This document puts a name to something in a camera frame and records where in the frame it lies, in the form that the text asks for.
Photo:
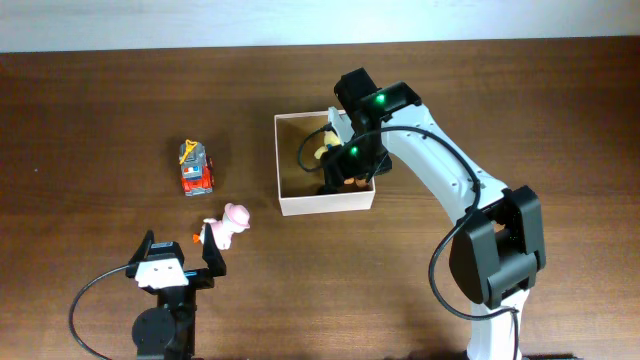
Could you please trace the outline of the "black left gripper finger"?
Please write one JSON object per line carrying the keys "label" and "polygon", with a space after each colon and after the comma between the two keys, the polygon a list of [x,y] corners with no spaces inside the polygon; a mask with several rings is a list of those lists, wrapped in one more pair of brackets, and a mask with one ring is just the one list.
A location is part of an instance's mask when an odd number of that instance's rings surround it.
{"label": "black left gripper finger", "polygon": [[213,231],[209,223],[204,225],[202,258],[206,262],[213,277],[225,276],[227,274],[226,263],[215,244]]}
{"label": "black left gripper finger", "polygon": [[141,244],[139,245],[137,250],[134,252],[131,259],[129,260],[128,264],[134,265],[136,263],[143,261],[153,244],[154,244],[154,233],[152,230],[148,230]]}

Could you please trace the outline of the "yellow plush duck toy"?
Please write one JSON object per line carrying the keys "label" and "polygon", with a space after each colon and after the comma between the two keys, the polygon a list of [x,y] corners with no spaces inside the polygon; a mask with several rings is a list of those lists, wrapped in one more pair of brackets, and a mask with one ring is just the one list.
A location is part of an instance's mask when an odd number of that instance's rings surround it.
{"label": "yellow plush duck toy", "polygon": [[340,170],[344,178],[342,187],[355,185],[358,189],[368,188],[369,182],[363,175],[364,170],[360,166],[360,150],[357,146],[347,149],[334,162],[329,162],[331,157],[342,148],[343,145],[338,136],[333,131],[325,131],[323,145],[315,151],[314,157],[320,161],[323,168],[336,167]]}

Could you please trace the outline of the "pink cardboard box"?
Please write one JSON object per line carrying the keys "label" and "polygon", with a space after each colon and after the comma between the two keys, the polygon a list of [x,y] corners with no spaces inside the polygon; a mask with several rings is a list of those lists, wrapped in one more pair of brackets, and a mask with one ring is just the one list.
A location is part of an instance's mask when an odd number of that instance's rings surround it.
{"label": "pink cardboard box", "polygon": [[369,210],[373,205],[374,182],[321,194],[324,173],[304,170],[318,165],[314,152],[323,145],[323,136],[313,132],[328,124],[331,115],[324,110],[274,116],[278,202],[284,216]]}

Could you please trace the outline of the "red grey toy truck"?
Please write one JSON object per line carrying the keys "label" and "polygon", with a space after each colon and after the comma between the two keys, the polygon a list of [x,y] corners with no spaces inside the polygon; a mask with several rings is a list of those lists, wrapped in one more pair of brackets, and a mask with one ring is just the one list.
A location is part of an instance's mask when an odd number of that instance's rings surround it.
{"label": "red grey toy truck", "polygon": [[179,165],[181,185],[186,196],[213,192],[215,181],[212,159],[206,154],[202,143],[186,139],[180,145]]}

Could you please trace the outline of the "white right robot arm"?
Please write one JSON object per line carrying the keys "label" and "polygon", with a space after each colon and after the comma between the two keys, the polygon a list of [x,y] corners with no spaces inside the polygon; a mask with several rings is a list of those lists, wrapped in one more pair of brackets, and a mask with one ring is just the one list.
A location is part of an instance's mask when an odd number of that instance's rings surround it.
{"label": "white right robot arm", "polygon": [[334,94],[344,109],[323,126],[331,144],[315,156],[323,194],[367,184],[399,158],[439,201],[453,223],[428,266],[438,302],[470,321],[469,359],[520,359],[520,322],[546,265],[541,203],[473,162],[437,125],[404,82],[378,87],[365,69],[343,75]]}

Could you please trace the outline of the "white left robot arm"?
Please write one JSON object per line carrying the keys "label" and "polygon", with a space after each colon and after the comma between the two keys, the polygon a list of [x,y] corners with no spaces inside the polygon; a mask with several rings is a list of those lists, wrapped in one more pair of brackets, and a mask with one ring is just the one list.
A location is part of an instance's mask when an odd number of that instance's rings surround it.
{"label": "white left robot arm", "polygon": [[143,311],[132,325],[138,359],[191,359],[195,354],[196,293],[211,289],[227,273],[209,224],[201,237],[205,268],[186,270],[177,242],[157,243],[149,230],[125,270],[138,287],[154,295],[157,304]]}

